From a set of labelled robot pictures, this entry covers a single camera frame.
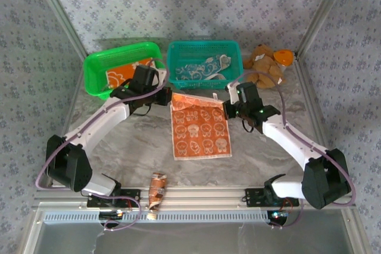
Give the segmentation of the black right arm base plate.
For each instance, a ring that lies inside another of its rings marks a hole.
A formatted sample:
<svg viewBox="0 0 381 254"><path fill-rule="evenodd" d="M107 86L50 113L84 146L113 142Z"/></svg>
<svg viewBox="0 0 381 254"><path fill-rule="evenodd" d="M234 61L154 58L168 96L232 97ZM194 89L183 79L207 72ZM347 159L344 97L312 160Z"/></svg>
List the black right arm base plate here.
<svg viewBox="0 0 381 254"><path fill-rule="evenodd" d="M247 207L294 207L299 206L299 200L291 197L279 198L266 188L245 189L242 202Z"/></svg>

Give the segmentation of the teal bunny print towel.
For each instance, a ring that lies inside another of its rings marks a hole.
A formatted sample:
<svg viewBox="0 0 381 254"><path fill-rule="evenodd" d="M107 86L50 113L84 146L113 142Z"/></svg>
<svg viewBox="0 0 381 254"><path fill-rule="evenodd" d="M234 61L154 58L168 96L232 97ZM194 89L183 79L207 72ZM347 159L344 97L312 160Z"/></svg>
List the teal bunny print towel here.
<svg viewBox="0 0 381 254"><path fill-rule="evenodd" d="M201 63L186 64L176 68L176 80L225 80L220 72L232 63L227 55L209 57Z"/></svg>

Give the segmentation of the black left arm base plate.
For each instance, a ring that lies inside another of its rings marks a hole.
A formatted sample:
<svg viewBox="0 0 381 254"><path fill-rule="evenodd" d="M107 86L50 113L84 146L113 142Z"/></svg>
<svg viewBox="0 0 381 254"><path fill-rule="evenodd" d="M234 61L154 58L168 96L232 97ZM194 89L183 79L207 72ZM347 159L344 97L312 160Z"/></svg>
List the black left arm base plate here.
<svg viewBox="0 0 381 254"><path fill-rule="evenodd" d="M140 201L140 189L121 189L118 194L112 196L132 197ZM137 208L136 202L127 199L104 199L98 196L89 196L87 200L88 208Z"/></svg>

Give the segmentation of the green plastic basket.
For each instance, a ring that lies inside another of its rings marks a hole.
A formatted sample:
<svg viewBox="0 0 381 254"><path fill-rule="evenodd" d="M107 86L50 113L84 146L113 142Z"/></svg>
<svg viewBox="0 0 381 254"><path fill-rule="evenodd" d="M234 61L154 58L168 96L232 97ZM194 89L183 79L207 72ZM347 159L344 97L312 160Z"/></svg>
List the green plastic basket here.
<svg viewBox="0 0 381 254"><path fill-rule="evenodd" d="M83 63L83 76L86 92L102 100L108 99L112 89L106 89L105 72L130 62L145 58L162 58L159 46L154 42L141 42L118 48L112 48L87 56ZM164 64L155 62L155 67L164 68Z"/></svg>

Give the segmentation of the shiny metal panel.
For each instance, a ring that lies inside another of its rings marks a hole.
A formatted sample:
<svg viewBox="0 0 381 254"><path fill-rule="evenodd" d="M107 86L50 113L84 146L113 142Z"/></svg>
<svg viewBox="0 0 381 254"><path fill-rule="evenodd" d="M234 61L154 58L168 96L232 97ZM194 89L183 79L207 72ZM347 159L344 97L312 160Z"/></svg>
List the shiny metal panel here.
<svg viewBox="0 0 381 254"><path fill-rule="evenodd" d="M19 254L373 254L352 209L290 214L264 222L137 223L105 231L101 222L45 223L39 211Z"/></svg>

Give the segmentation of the brown teddy bear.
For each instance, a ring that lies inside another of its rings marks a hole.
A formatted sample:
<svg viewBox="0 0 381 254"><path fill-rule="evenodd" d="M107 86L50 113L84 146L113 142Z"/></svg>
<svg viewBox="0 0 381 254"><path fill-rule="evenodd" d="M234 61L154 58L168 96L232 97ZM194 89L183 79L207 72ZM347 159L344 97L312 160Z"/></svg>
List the brown teddy bear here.
<svg viewBox="0 0 381 254"><path fill-rule="evenodd" d="M274 82L261 72L269 74L272 79L281 84L284 82L283 71L274 60L274 51L265 44L259 44L252 52L251 56L243 60L243 67L249 71L259 71L260 73L250 74L248 81L252 81L260 89L275 87Z"/></svg>

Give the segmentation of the aluminium frame post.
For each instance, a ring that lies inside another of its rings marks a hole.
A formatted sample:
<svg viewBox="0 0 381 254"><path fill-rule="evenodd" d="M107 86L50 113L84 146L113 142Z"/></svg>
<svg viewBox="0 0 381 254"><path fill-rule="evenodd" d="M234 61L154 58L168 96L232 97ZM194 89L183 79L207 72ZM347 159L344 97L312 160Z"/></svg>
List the aluminium frame post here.
<svg viewBox="0 0 381 254"><path fill-rule="evenodd" d="M319 30L321 29L324 21L329 15L331 9L333 8L336 0L321 0L320 5L318 6L314 17L308 29L306 30L298 49L296 50L296 58L298 61L305 58L309 48L313 44Z"/></svg>
<svg viewBox="0 0 381 254"><path fill-rule="evenodd" d="M63 133L66 133L70 126L77 96L81 89L81 84L83 80L83 61L85 60L88 54L79 38L79 35L75 31L75 28L73 27L67 13L65 12L64 7L60 3L60 0L46 0L46 1L48 5L50 6L52 12L54 13L56 19L58 20L59 24L63 28L63 31L65 32L67 38L69 39L70 43L72 44L74 50L76 51L80 59L80 71L76 78L77 79L76 87L74 89L73 96L70 101L70 107L68 109L68 114L66 115L65 123L63 126Z"/></svg>

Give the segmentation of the teal plastic basket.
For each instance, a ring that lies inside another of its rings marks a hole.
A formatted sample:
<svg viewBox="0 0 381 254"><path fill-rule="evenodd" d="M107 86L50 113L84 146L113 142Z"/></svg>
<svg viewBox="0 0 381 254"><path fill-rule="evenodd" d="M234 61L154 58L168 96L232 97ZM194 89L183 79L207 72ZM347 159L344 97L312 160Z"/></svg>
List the teal plastic basket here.
<svg viewBox="0 0 381 254"><path fill-rule="evenodd" d="M209 57L223 54L232 60L230 67L220 72L225 80L176 80L176 68L201 63ZM238 43L232 40L174 41L168 46L167 65L170 70L169 81L178 89L224 89L243 74L241 50Z"/></svg>

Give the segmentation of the beige orange animal print towel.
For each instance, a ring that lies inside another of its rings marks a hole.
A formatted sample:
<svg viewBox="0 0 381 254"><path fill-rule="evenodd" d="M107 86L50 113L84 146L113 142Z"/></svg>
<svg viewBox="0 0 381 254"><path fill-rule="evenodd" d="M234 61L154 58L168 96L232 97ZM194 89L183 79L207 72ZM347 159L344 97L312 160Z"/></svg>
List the beige orange animal print towel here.
<svg viewBox="0 0 381 254"><path fill-rule="evenodd" d="M174 93L170 114L176 161L232 156L229 126L221 100Z"/></svg>

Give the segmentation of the orange towel white cloud print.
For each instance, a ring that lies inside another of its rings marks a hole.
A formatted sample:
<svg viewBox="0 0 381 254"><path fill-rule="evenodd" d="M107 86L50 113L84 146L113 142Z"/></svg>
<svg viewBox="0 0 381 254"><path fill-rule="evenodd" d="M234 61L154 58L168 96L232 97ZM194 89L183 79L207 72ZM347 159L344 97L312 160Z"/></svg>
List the orange towel white cloud print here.
<svg viewBox="0 0 381 254"><path fill-rule="evenodd" d="M107 85L106 89L115 89L124 81L131 79L135 73L136 67L139 65L155 66L152 58L145 58L139 61L130 62L118 67L110 68L105 72Z"/></svg>

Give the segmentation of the orange lidded toy jar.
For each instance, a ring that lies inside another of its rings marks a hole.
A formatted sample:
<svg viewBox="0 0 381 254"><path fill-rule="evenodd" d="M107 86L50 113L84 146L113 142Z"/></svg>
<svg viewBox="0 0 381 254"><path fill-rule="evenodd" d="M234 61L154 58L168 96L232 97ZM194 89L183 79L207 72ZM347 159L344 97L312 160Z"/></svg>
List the orange lidded toy jar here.
<svg viewBox="0 0 381 254"><path fill-rule="evenodd" d="M282 72L290 67L294 62L294 53L288 49L282 49L273 53L274 61L277 63Z"/></svg>

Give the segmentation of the brown snack wrapper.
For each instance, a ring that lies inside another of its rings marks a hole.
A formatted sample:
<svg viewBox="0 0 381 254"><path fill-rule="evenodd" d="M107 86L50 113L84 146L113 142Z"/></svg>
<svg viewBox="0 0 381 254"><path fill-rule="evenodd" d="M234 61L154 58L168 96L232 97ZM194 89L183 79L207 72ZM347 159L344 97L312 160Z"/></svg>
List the brown snack wrapper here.
<svg viewBox="0 0 381 254"><path fill-rule="evenodd" d="M147 219L156 220L158 211L165 195L167 185L167 175L163 173L153 173L148 192L148 214Z"/></svg>

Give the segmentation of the aluminium frame rail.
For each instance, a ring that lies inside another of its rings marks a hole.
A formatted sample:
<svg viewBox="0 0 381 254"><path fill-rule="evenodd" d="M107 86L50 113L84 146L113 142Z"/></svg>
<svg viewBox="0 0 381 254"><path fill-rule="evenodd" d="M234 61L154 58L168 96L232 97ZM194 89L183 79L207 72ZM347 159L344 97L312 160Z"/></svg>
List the aluminium frame rail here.
<svg viewBox="0 0 381 254"><path fill-rule="evenodd" d="M168 187L161 203L163 211L217 211L244 210L246 203L244 187ZM52 208L72 206L84 209L87 198L69 190L39 190L35 194L33 205Z"/></svg>

